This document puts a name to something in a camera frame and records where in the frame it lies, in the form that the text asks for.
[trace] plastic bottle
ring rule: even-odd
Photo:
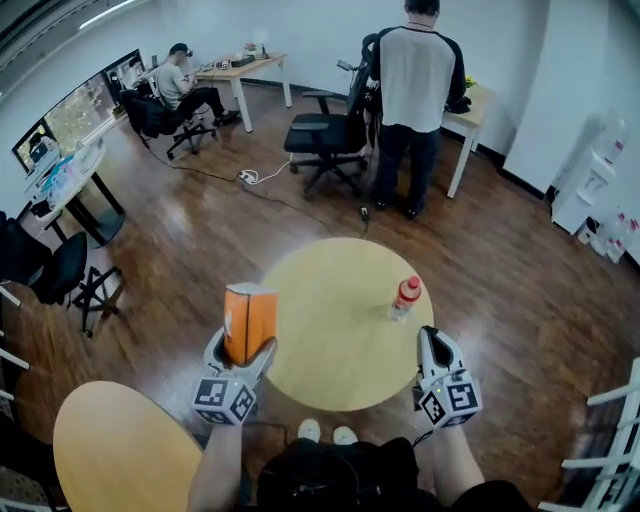
[[[614,263],[619,263],[620,259],[627,252],[627,247],[631,247],[635,239],[636,233],[640,225],[637,220],[632,220],[625,223],[624,229],[621,230],[621,235],[615,240],[610,240],[609,247],[607,248],[607,255]]]
[[[625,232],[625,225],[627,218],[624,213],[620,212],[611,220],[605,222],[602,230],[598,233],[600,243],[604,248],[605,253],[610,247],[614,247],[616,240],[620,240]]]
[[[391,305],[391,318],[404,322],[420,295],[422,295],[422,287],[419,277],[413,276],[402,281],[398,287],[396,300]]]

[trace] person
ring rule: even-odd
[[[191,118],[203,104],[211,107],[215,116],[214,124],[228,124],[240,114],[237,110],[225,110],[220,101],[220,94],[215,87],[196,88],[195,75],[184,76],[180,66],[187,62],[191,51],[184,43],[173,45],[169,57],[156,75],[158,92],[162,102],[171,110]]]
[[[373,49],[371,78],[380,81],[383,117],[372,199],[377,209],[386,208],[409,146],[405,215],[412,220],[425,208],[445,104],[464,97],[466,78],[460,47],[435,31],[440,0],[405,0],[405,11],[408,23],[383,30]]]
[[[142,73],[142,61],[140,57],[134,57],[129,61],[129,68],[122,77],[122,85],[124,85],[125,89],[134,89],[134,85]]]
[[[435,495],[418,489],[419,469],[406,439],[377,447],[339,427],[333,445],[319,440],[320,425],[302,422],[298,439],[261,471],[257,509],[532,510],[514,485],[485,482],[459,426],[438,430],[428,441]],[[188,512],[251,509],[238,503],[241,452],[242,427],[213,428],[192,481]]]

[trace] man sitting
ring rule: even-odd
[[[180,66],[193,55],[187,45],[178,43],[169,51],[169,57],[160,66],[156,75],[158,91],[164,105],[191,118],[204,103],[211,107],[216,120],[215,126],[228,124],[240,114],[237,110],[227,111],[220,102],[220,94],[215,87],[196,88],[195,75],[184,76]]]

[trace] table leg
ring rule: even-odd
[[[104,184],[104,181],[102,181],[102,179],[100,178],[100,176],[98,176],[98,173],[94,173],[93,176],[91,176],[91,179],[93,180],[93,182],[96,184],[96,187],[98,187],[98,190],[100,192],[102,192],[102,195],[106,198],[107,201],[109,201],[109,204],[113,207],[113,209],[119,213],[119,214],[123,214],[124,213],[124,208],[122,208],[122,206],[120,205],[120,203],[118,201],[116,201],[116,198],[113,197],[113,194],[111,193],[111,191],[107,188],[107,186]]]
[[[4,286],[0,286],[0,295],[4,295],[7,299],[9,299],[13,304],[17,307],[22,306],[22,302],[16,299],[11,293],[9,293]]]
[[[67,210],[69,210],[69,213],[74,216],[74,218],[96,242],[98,242],[100,245],[105,245],[107,243],[104,237],[100,233],[98,233],[98,230],[96,229],[98,221],[93,215],[89,213],[89,211],[84,207],[82,203],[80,203],[78,199],[74,197],[71,201],[69,201],[67,203]]]
[[[460,184],[460,180],[464,174],[464,169],[467,166],[467,160],[469,160],[469,153],[471,152],[471,146],[473,146],[473,142],[475,141],[476,133],[477,130],[469,130],[467,138],[464,141],[464,146],[462,146],[462,153],[460,153],[456,173],[453,175],[451,187],[449,187],[449,193],[447,194],[451,199],[453,199],[456,195],[456,191],[458,190],[458,185]]]
[[[58,224],[58,219],[49,224],[47,228],[53,229],[54,233],[58,235],[58,238],[62,243],[65,243],[67,241],[67,235],[64,234],[64,231],[62,231],[60,224]]]
[[[19,357],[16,357],[13,354],[10,354],[9,352],[1,348],[0,348],[0,357],[4,357],[7,361],[11,361],[16,366],[19,366],[20,368],[24,368],[25,370],[28,370],[29,368],[31,368],[29,363],[27,363],[26,361],[23,361]]]
[[[251,124],[251,118],[249,117],[249,109],[247,108],[247,100],[244,97],[244,91],[242,90],[242,82],[239,78],[235,78],[231,82],[232,87],[235,88],[236,94],[238,95],[238,106],[240,107],[240,112],[242,112],[242,121],[244,121],[244,129],[247,133],[251,133],[253,131],[253,125]]]
[[[278,63],[280,67],[280,74],[282,75],[282,88],[284,89],[284,104],[287,108],[291,108],[293,106],[293,102],[291,101],[291,84],[289,83],[289,77],[287,76],[287,72],[284,69],[284,61],[281,60]]]

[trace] dark jeans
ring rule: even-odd
[[[193,113],[205,103],[211,107],[214,116],[222,117],[224,114],[224,107],[220,101],[220,93],[218,93],[218,89],[215,87],[202,87],[191,91],[180,102],[178,112],[183,116],[190,118]]]
[[[440,130],[419,133],[396,124],[382,125],[380,131],[380,166],[373,186],[375,201],[388,203],[398,184],[398,170],[407,146],[411,148],[411,188],[407,206],[421,212],[425,206],[427,188],[440,147]]]

